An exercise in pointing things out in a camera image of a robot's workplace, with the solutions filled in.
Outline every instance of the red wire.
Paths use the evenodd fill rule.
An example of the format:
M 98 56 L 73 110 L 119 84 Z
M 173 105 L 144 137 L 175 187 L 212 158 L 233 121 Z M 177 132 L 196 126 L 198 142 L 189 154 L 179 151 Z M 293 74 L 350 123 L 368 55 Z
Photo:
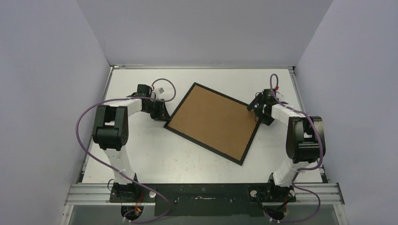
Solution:
M 141 198 L 138 200 L 138 202 L 136 202 L 136 207 L 134 208 L 135 212 L 137 211 L 138 203 L 140 203 L 143 199 L 144 199 L 144 195 L 141 193 Z

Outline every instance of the screw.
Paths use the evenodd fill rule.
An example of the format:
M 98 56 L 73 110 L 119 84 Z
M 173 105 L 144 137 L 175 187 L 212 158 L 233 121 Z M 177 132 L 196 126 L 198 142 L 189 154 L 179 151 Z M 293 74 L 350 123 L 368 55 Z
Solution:
M 149 192 L 149 197 L 150 198 L 154 198 L 156 196 L 156 193 L 155 192 L 153 192 L 153 191 L 150 191 Z
M 290 195 L 291 195 L 292 197 L 294 197 L 294 196 L 296 195 L 296 193 L 294 193 L 293 190 L 290 190 L 289 193 L 290 193 Z
M 257 196 L 257 191 L 256 190 L 251 191 L 250 196 L 255 198 Z

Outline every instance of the robotic arm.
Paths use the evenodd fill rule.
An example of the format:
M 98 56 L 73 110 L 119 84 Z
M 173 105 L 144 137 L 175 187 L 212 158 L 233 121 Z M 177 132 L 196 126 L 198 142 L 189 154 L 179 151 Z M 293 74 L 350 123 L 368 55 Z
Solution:
M 267 201 L 274 202 L 278 199 L 292 197 L 292 182 L 299 172 L 299 168 L 304 168 L 310 163 L 316 162 L 320 157 L 320 146 L 315 138 L 312 129 L 305 115 L 296 113 L 286 102 L 285 106 L 279 104 L 272 95 L 271 89 L 264 89 L 258 93 L 255 99 L 249 104 L 247 110 L 253 110 L 261 123 L 267 126 L 274 120 L 279 120 L 287 126 L 286 136 L 286 159 L 280 167 L 270 175 L 268 183 L 271 185 Z M 325 155 L 325 139 L 323 134 L 323 122 L 320 117 L 309 117 L 319 134 L 322 143 L 323 155 Z M 283 218 L 284 214 L 279 212 L 269 213 L 272 218 Z

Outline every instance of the black bracket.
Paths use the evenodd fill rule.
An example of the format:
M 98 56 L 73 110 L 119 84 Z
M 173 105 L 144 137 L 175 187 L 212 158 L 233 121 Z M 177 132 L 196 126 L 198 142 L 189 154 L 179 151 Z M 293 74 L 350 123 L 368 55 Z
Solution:
M 146 188 L 142 188 L 139 185 L 134 183 L 131 184 L 119 184 L 114 183 L 111 190 L 111 195 L 109 197 L 110 203 L 130 203 L 136 202 L 140 199 L 141 195 L 143 195 L 143 200 L 141 202 L 144 203 L 153 203 L 155 202 L 155 198 L 149 197 L 149 190 Z
M 252 185 L 249 186 L 249 191 L 251 193 L 251 202 L 257 202 L 264 212 L 276 220 L 281 220 L 285 217 L 285 205 L 287 203 L 295 202 L 297 200 L 293 186 L 280 187 L 275 185 L 273 174 L 270 175 L 267 185 Z M 280 202 L 280 204 L 263 206 L 261 204 L 262 202 Z
M 271 117 L 272 106 L 276 105 L 277 101 L 272 96 L 271 89 L 264 89 L 263 92 L 257 92 L 256 97 L 248 105 L 247 110 L 254 111 L 258 120 L 269 126 L 274 122 L 274 118 Z
M 97 106 L 92 139 L 103 150 L 120 150 L 127 143 L 129 138 L 129 124 L 127 118 L 127 107 L 111 107 L 108 105 Z M 114 121 L 113 126 L 106 125 Z
M 321 138 L 323 155 L 326 153 L 323 122 L 319 116 L 310 116 Z M 286 154 L 293 163 L 313 163 L 319 158 L 319 143 L 307 118 L 290 117 L 286 136 Z
M 150 97 L 151 87 L 145 84 L 139 84 L 137 87 L 137 92 L 132 93 L 127 97 Z M 164 101 L 153 101 L 150 99 L 142 100 L 142 111 L 149 113 L 153 120 L 159 121 L 170 121 L 171 117 L 167 112 L 166 105 Z

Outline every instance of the metal frame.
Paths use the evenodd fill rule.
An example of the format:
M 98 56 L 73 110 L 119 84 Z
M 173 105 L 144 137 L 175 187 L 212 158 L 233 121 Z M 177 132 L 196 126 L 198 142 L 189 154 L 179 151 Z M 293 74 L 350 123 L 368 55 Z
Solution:
M 291 75 L 291 80 L 298 97 L 298 102 L 302 111 L 306 112 L 304 107 L 301 94 L 297 85 L 294 67 L 271 67 L 273 69 L 288 69 Z M 112 78 L 114 69 L 270 69 L 265 66 L 245 66 L 245 65 L 224 65 L 224 64 L 213 64 L 209 66 L 145 66 L 145 65 L 114 65 L 111 66 L 109 76 L 104 89 L 102 100 L 105 99 L 109 84 Z M 82 181 L 84 171 L 87 166 L 88 155 L 85 156 L 84 165 L 79 176 L 79 182 Z M 321 175 L 325 176 L 324 168 L 320 168 Z M 335 209 L 335 214 L 340 225 L 347 225 L 347 218 L 344 212 L 344 200 L 338 184 L 330 183 L 302 183 L 296 184 L 299 187 L 307 188 L 316 192 L 320 198 L 322 204 L 331 204 Z M 135 202 L 131 203 L 111 203 L 109 202 L 109 196 L 111 191 L 107 188 L 106 184 L 72 184 L 65 202 L 64 210 L 62 213 L 61 225 L 68 225 L 74 205 L 135 205 Z M 314 195 L 308 194 L 304 191 L 296 190 L 296 202 L 289 204 L 296 205 L 309 205 L 317 204 L 318 201 Z M 263 202 L 263 205 L 274 205 L 280 203 Z M 155 205 L 155 203 L 139 203 L 140 206 Z
M 314 191 L 321 198 L 322 204 L 341 205 L 344 204 L 338 184 L 324 183 L 297 183 L 300 188 Z M 295 205 L 316 205 L 317 198 L 308 192 L 295 190 L 296 202 L 289 204 Z M 111 191 L 107 184 L 72 184 L 69 189 L 65 205 L 135 205 L 135 202 L 112 203 L 109 202 Z M 280 205 L 279 202 L 263 202 L 263 205 Z M 139 206 L 155 205 L 155 203 L 138 203 Z

